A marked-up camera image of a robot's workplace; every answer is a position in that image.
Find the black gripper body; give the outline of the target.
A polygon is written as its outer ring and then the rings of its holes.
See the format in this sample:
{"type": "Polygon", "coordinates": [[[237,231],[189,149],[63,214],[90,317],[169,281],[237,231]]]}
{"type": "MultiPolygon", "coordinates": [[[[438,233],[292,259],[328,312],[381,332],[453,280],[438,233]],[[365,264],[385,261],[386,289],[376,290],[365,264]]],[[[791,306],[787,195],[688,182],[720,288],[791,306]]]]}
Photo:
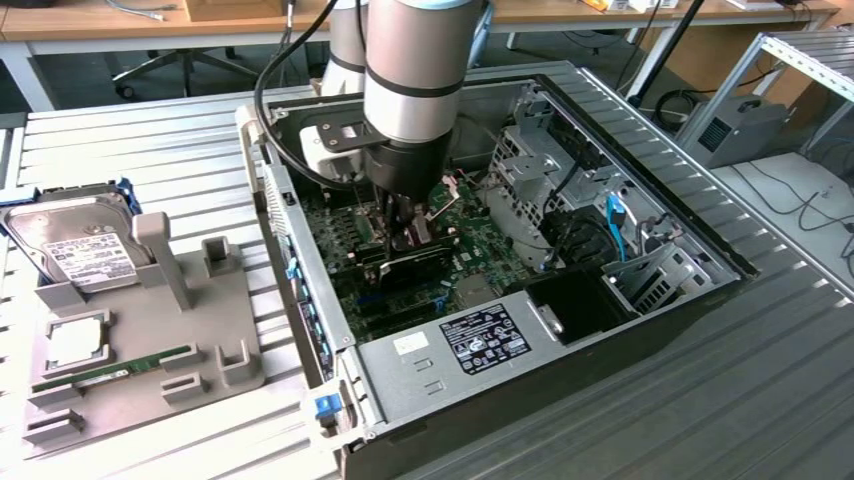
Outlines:
{"type": "Polygon", "coordinates": [[[392,140],[372,126],[365,127],[365,132],[377,134],[384,140],[364,149],[365,174],[374,186],[378,203],[400,198],[424,203],[445,169],[452,131],[424,143],[392,140]]]}

